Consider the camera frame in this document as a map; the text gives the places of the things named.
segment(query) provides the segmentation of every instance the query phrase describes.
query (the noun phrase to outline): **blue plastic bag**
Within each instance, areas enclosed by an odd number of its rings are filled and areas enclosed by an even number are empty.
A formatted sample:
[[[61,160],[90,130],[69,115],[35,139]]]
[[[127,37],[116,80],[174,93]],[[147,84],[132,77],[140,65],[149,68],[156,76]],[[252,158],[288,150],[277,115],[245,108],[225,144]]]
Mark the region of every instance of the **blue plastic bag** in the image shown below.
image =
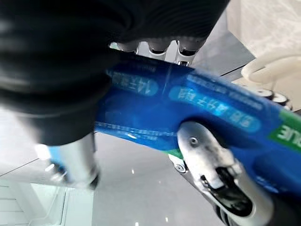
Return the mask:
[[[301,119],[281,106],[195,69],[122,55],[107,70],[113,87],[99,102],[96,131],[179,158],[176,133],[189,119],[214,130],[251,178],[301,197]]]

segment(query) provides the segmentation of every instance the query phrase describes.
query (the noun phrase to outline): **metal bracket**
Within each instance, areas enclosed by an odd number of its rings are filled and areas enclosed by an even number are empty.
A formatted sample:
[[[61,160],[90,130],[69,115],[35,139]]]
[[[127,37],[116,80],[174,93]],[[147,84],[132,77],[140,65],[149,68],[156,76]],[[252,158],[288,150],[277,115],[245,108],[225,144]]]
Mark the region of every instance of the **metal bracket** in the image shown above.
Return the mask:
[[[194,187],[219,206],[238,225],[264,226],[273,216],[270,196],[248,176],[230,149],[205,126],[181,124],[178,144]]]

